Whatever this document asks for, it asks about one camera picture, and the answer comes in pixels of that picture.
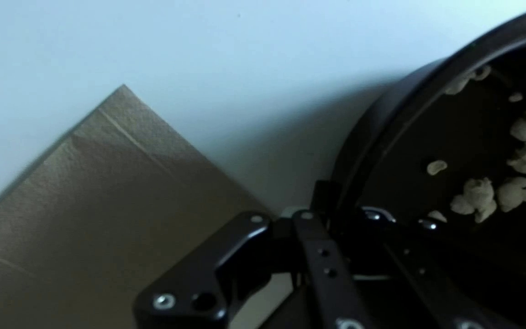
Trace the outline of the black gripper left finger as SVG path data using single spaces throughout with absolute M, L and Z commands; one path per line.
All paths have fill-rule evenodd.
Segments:
M 286 269 L 289 220 L 242 213 L 147 286 L 134 302 L 138 329 L 227 329 L 246 302 Z

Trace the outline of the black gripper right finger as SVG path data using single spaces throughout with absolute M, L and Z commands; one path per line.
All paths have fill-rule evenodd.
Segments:
M 401 222 L 364 207 L 348 229 L 330 233 L 315 213 L 295 216 L 328 326 L 383 329 L 395 313 L 375 317 L 363 299 L 339 246 L 353 257 L 381 258 L 414 299 L 403 306 L 436 329 L 526 329 L 526 229 L 461 235 L 437 220 Z

